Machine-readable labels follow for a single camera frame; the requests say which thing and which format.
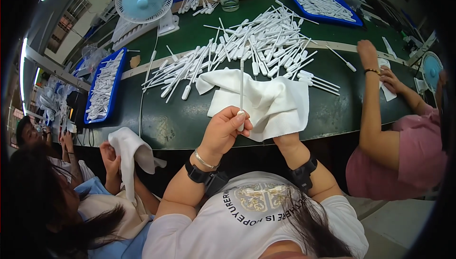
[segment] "window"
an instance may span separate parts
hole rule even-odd
[[[73,0],[68,9],[63,13],[63,16],[60,18],[60,21],[54,29],[51,39],[47,44],[48,49],[57,53],[60,45],[70,32],[71,28],[91,6],[92,5],[87,0]]]

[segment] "man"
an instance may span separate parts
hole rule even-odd
[[[73,149],[73,138],[69,131],[60,138],[62,146],[62,160],[58,159],[58,154],[52,149],[52,134],[49,127],[45,127],[45,132],[41,136],[35,126],[31,123],[29,116],[24,116],[16,128],[16,142],[19,147],[26,144],[33,144],[38,141],[45,141],[49,146],[47,155],[51,162],[67,171],[66,179],[72,188],[79,186],[81,183],[93,178],[95,175],[87,167],[84,161],[78,161]]]

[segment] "white towel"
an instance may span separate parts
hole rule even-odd
[[[109,144],[114,148],[116,155],[120,154],[120,172],[125,184],[127,199],[134,199],[134,162],[147,173],[154,174],[155,167],[164,168],[166,161],[154,158],[152,148],[128,127],[122,127],[108,135]]]
[[[212,117],[228,106],[239,107],[239,69],[215,70],[198,77],[198,93],[215,91],[208,116]],[[309,119],[309,87],[305,82],[278,77],[267,82],[254,81],[244,73],[243,109],[254,126],[250,139],[261,142],[305,129]]]
[[[378,57],[377,59],[378,63],[379,63],[379,67],[382,66],[382,65],[385,65],[386,67],[388,67],[389,69],[391,69],[391,64],[390,64],[390,61],[389,60],[386,60],[384,58],[381,58],[381,57]],[[392,99],[396,98],[397,95],[392,93],[384,84],[382,81],[379,81],[379,89],[382,88],[383,90],[383,93],[385,94],[385,99],[387,102],[391,101]]]

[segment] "worker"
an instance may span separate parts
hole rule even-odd
[[[355,210],[298,133],[274,138],[297,185],[271,173],[246,173],[197,213],[220,159],[236,136],[253,129],[248,113],[238,112],[230,106],[210,120],[200,146],[165,190],[142,258],[362,258],[368,242]]]
[[[63,168],[68,172],[66,174],[67,181],[71,183],[71,187],[75,188],[81,183],[93,178],[95,175],[85,164],[83,160],[78,160],[73,148],[72,133],[67,131],[60,137],[60,144],[62,146],[62,159],[52,148],[52,133],[51,129],[46,126],[41,136],[34,125],[32,125],[29,116],[24,116],[16,128],[16,142],[19,147],[25,144],[32,144],[35,142],[45,142],[46,150],[49,160],[54,164]]]
[[[432,108],[390,68],[379,68],[370,41],[359,41],[357,51],[365,70],[359,146],[337,154],[334,176],[342,190],[354,197],[388,201],[420,197],[438,186],[447,162],[439,116],[445,72],[439,74],[437,108]],[[402,95],[415,113],[397,120],[389,131],[382,131],[379,81]]]
[[[9,165],[23,207],[18,212],[28,232],[54,257],[141,258],[160,201],[136,174],[135,203],[126,199],[120,188],[120,156],[115,156],[109,142],[100,145],[105,186],[94,177],[76,189],[67,182],[69,173],[49,161],[44,146],[42,142],[24,145],[13,153]]]

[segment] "fan stand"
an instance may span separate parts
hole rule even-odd
[[[179,17],[171,13],[169,9],[166,14],[160,18],[160,24],[158,26],[158,36],[164,36],[169,33],[173,33],[179,29]]]

